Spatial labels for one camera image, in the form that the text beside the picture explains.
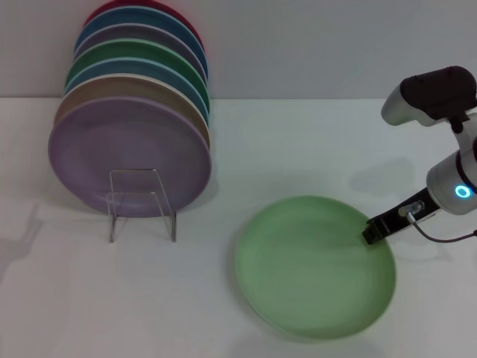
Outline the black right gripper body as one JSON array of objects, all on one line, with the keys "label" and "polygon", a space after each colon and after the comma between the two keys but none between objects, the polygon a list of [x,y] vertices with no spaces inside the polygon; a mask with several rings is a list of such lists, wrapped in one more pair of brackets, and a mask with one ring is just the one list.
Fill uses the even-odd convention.
[{"label": "black right gripper body", "polygon": [[389,211],[379,216],[379,232],[381,236],[390,236],[398,231],[410,226],[411,224],[406,217],[401,216],[398,211],[401,207],[404,207],[415,202],[422,201],[424,208],[418,213],[414,214],[414,218],[419,221],[426,219],[437,211],[437,204],[432,199],[427,188],[420,190],[410,198],[404,200],[400,204],[396,205]]}]

